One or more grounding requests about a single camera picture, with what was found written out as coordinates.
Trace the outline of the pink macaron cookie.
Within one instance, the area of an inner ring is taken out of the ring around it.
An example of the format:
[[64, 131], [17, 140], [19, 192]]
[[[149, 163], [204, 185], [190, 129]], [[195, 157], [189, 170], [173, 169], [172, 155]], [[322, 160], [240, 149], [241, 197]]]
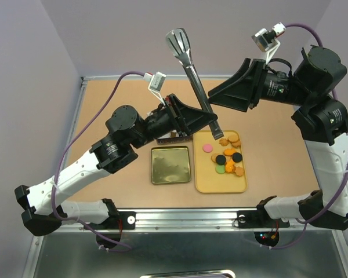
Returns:
[[204, 144], [202, 150], [206, 153], [211, 153], [213, 151], [213, 146], [211, 144]]

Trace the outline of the orange swirl cookie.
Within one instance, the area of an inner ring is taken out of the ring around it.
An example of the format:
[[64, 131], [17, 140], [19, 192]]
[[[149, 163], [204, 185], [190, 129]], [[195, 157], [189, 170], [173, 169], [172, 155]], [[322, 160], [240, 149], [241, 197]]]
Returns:
[[225, 146], [229, 145], [229, 141], [228, 141], [228, 139], [226, 139], [226, 138], [221, 138], [221, 139], [219, 140], [219, 144], [220, 144], [221, 146], [225, 147]]

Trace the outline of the metal serving tongs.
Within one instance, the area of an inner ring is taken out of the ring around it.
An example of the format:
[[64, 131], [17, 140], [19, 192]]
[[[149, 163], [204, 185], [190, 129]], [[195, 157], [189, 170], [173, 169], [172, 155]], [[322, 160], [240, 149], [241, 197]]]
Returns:
[[[169, 31], [166, 34], [165, 40], [174, 57], [176, 57], [180, 61], [202, 110], [210, 114], [213, 114], [213, 110], [208, 102], [208, 98], [205, 94], [204, 87], [201, 83], [200, 77], [197, 73], [197, 70], [193, 63], [193, 59], [191, 57], [190, 42], [185, 29], [176, 28], [174, 30]], [[183, 115], [180, 112], [180, 110], [177, 109], [177, 111], [179, 112], [178, 115], [181, 116], [181, 118], [179, 118], [179, 127], [181, 128], [181, 132], [184, 132], [186, 133], [186, 135], [189, 135], [191, 131], [189, 128], [189, 124], [186, 124], [184, 122], [185, 118], [182, 117]], [[223, 131], [221, 130], [217, 120], [211, 122], [209, 124], [209, 127], [214, 140], [221, 139], [224, 136]]]

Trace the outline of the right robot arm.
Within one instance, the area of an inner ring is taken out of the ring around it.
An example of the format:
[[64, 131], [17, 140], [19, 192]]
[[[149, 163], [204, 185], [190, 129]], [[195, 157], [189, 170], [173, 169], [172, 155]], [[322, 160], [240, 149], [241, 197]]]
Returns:
[[209, 102], [245, 112], [260, 100], [294, 105], [292, 120], [300, 130], [320, 188], [295, 197], [270, 196], [245, 216], [268, 226], [297, 219], [318, 228], [348, 228], [348, 112], [331, 96], [347, 69], [330, 49], [302, 52], [295, 71], [275, 72], [261, 59], [245, 59], [231, 78], [210, 90]]

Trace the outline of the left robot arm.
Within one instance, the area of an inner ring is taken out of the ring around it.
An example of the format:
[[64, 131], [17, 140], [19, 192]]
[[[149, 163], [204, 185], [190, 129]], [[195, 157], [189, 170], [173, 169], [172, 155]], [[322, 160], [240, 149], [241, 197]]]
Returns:
[[131, 105], [118, 107], [106, 121], [107, 135], [73, 164], [38, 185], [21, 185], [14, 190], [24, 210], [24, 226], [34, 236], [48, 235], [76, 221], [94, 229], [118, 227], [120, 216], [112, 200], [78, 203], [68, 198], [132, 163], [138, 157], [136, 149], [173, 130], [184, 136], [194, 134], [217, 118], [213, 112], [183, 104], [174, 94], [145, 119]]

